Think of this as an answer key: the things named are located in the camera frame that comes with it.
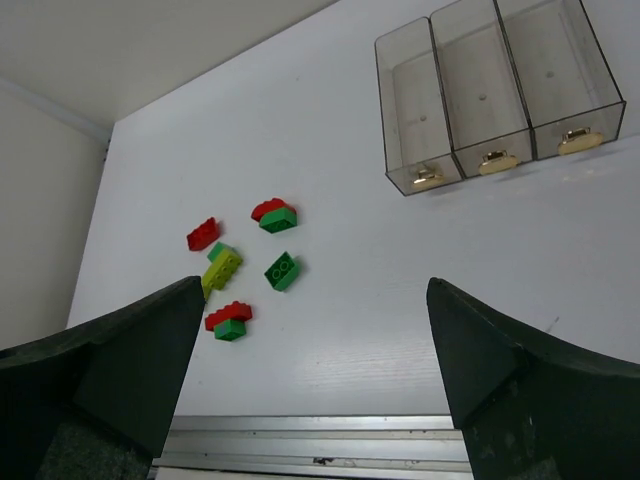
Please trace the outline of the red long lego brick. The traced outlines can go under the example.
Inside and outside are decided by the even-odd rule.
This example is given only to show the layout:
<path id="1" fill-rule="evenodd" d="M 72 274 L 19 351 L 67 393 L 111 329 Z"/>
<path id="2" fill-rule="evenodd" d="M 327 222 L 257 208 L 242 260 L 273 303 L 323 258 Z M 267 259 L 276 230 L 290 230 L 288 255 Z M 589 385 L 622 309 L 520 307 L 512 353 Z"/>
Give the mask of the red long lego brick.
<path id="1" fill-rule="evenodd" d="M 213 313 L 208 314 L 205 317 L 205 329 L 207 331 L 214 331 L 214 328 L 223 323 L 226 320 L 239 320 L 246 322 L 253 318 L 252 308 L 249 304 L 234 301 L 223 308 L 216 310 Z"/>

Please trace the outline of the green curved lego brick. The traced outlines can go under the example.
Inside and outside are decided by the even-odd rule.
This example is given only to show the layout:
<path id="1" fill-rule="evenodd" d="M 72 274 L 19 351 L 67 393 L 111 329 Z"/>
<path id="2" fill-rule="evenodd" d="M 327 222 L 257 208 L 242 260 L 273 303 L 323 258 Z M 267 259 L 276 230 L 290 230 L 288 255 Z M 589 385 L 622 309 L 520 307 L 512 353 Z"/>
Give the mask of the green curved lego brick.
<path id="1" fill-rule="evenodd" d="M 270 234 L 294 228 L 297 224 L 297 214 L 286 207 L 266 213 L 259 221 L 259 227 Z"/>

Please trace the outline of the red curved lego brick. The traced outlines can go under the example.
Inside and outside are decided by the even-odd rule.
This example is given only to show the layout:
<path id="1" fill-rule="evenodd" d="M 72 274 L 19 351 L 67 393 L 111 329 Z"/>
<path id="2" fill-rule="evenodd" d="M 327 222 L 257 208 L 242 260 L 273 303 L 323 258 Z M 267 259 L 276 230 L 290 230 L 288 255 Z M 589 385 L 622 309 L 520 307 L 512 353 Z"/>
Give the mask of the red curved lego brick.
<path id="1" fill-rule="evenodd" d="M 256 221 L 259 222 L 261 220 L 261 218 L 266 215 L 267 213 L 270 213 L 272 211 L 281 209 L 281 208 L 286 208 L 288 210 L 290 210 L 291 212 L 293 212 L 294 214 L 297 213 L 296 209 L 288 204 L 287 202 L 285 202 L 284 200 L 282 200 L 281 198 L 277 198 L 274 197 L 270 200 L 266 200 L 260 204 L 258 204 L 252 211 L 251 213 L 251 218 Z"/>

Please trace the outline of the green square lego brick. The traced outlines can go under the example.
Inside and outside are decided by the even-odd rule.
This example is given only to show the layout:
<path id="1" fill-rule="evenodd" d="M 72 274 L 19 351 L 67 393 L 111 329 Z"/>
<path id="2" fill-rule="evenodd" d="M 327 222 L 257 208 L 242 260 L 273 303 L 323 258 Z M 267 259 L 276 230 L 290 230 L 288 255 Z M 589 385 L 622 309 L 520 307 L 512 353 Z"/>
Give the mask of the green square lego brick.
<path id="1" fill-rule="evenodd" d="M 278 292 L 285 292 L 301 272 L 301 258 L 283 252 L 264 272 L 269 285 Z"/>

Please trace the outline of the small green lego brick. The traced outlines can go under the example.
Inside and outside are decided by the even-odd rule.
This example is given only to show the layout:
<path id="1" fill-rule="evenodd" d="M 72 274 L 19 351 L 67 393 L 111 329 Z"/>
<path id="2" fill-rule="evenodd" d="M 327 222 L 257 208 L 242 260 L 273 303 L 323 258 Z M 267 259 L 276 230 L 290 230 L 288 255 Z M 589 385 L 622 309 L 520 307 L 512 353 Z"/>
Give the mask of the small green lego brick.
<path id="1" fill-rule="evenodd" d="M 207 258 L 211 263 L 214 263 L 219 258 L 227 259 L 235 255 L 236 253 L 232 247 L 223 242 L 217 242 L 207 254 Z"/>

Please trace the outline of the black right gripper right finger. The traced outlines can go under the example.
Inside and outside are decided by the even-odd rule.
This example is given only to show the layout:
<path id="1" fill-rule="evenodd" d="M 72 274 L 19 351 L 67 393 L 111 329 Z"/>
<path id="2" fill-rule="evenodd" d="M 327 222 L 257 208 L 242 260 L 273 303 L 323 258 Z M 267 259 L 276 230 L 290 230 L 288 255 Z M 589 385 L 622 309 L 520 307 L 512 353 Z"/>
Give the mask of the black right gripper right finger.
<path id="1" fill-rule="evenodd" d="M 475 478 L 638 478 L 638 365 L 558 339 L 440 278 L 426 303 Z"/>

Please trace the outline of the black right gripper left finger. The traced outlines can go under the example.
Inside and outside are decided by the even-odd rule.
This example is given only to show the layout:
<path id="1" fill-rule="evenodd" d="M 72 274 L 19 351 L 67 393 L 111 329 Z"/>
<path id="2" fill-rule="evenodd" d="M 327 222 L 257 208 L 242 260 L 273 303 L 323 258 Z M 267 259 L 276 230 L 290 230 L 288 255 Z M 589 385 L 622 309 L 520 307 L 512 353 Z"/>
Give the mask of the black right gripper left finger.
<path id="1" fill-rule="evenodd" d="M 160 457 L 205 300 L 185 277 L 1 352 L 4 479 L 145 479 Z"/>

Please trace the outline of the lime long lego brick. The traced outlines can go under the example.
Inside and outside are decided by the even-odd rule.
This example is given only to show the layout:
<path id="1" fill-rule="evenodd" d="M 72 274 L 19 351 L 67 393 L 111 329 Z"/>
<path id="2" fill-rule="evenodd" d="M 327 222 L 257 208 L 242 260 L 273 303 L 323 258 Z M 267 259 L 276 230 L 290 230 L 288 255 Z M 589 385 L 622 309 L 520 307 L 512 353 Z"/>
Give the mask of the lime long lego brick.
<path id="1" fill-rule="evenodd" d="M 242 263 L 242 257 L 234 250 L 220 250 L 202 277 L 204 299 L 208 300 L 214 290 L 223 290 Z"/>

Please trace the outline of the green small lego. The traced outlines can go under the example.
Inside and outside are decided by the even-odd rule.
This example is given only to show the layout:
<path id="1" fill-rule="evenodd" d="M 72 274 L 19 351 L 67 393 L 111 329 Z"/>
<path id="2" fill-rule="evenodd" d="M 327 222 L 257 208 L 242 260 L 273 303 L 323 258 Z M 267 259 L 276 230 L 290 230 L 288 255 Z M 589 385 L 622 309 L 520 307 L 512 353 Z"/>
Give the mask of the green small lego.
<path id="1" fill-rule="evenodd" d="M 216 340 L 232 342 L 246 334 L 246 325 L 242 320 L 227 319 L 214 327 Z"/>

